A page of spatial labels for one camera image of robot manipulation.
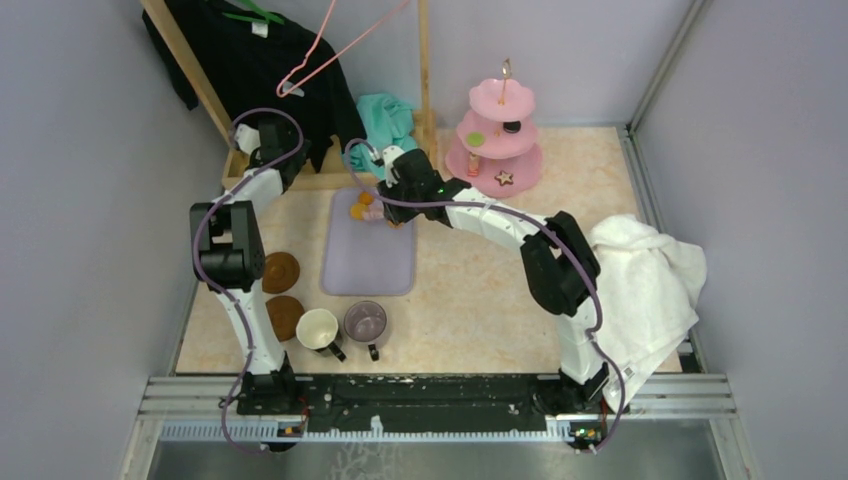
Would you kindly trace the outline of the pink food tongs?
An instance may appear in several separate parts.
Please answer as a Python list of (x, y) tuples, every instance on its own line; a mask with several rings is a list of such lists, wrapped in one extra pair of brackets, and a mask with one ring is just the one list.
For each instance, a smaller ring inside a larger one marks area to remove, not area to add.
[(362, 219), (367, 222), (384, 221), (385, 214), (383, 203), (379, 200), (374, 200), (365, 205), (364, 210), (362, 211)]

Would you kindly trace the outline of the red striped cake piece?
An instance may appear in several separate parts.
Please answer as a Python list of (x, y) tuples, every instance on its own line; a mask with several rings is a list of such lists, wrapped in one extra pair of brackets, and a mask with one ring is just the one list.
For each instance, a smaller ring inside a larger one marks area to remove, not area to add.
[(480, 156), (476, 153), (470, 152), (468, 154), (467, 175), (469, 177), (477, 177), (479, 175), (479, 170)]

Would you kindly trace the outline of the green round cookie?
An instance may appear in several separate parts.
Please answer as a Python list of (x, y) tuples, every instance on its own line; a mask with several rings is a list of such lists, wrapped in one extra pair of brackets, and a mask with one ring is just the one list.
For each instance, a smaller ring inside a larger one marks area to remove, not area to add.
[(481, 132), (471, 132), (465, 137), (466, 144), (471, 148), (479, 148), (486, 142), (486, 137)]

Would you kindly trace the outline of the star-shaped iced cookie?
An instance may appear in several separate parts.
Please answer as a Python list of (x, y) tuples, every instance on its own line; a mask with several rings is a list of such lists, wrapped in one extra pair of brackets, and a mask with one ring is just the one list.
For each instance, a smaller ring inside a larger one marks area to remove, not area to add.
[(514, 174), (504, 170), (501, 170), (494, 179), (500, 187), (511, 186), (514, 184)]

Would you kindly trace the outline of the black sandwich cookie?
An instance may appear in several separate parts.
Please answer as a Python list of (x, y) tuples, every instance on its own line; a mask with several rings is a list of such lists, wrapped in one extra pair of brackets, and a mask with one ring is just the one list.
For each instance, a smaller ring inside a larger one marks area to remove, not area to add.
[(506, 134), (517, 134), (522, 129), (522, 123), (520, 121), (504, 122), (502, 129)]

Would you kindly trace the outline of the orange waffle round cookie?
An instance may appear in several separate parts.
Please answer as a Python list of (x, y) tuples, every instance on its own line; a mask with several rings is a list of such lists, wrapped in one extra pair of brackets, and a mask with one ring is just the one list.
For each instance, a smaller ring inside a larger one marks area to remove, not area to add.
[(355, 203), (350, 207), (349, 213), (354, 220), (365, 221), (366, 216), (369, 213), (369, 206), (361, 203)]

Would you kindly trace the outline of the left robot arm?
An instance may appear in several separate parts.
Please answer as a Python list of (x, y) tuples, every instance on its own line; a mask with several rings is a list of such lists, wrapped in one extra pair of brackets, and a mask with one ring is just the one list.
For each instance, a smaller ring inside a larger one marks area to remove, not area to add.
[(240, 415), (294, 414), (302, 390), (266, 307), (258, 217), (289, 190), (310, 143), (290, 115), (261, 113), (258, 143), (241, 179), (190, 209), (191, 255), (195, 276), (224, 307), (244, 357), (237, 385), (222, 406), (234, 405)]

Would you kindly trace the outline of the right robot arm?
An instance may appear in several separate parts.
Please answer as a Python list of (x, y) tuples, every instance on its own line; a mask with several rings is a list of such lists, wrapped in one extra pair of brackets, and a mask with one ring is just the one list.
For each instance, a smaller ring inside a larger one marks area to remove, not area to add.
[(422, 215), (520, 255), (533, 300), (556, 319), (564, 405), (588, 412), (599, 403), (610, 367), (596, 338), (604, 321), (597, 287), (601, 266), (576, 219), (563, 211), (528, 214), (467, 181), (444, 179), (421, 149), (387, 147), (369, 156), (383, 171), (377, 192), (390, 221)]

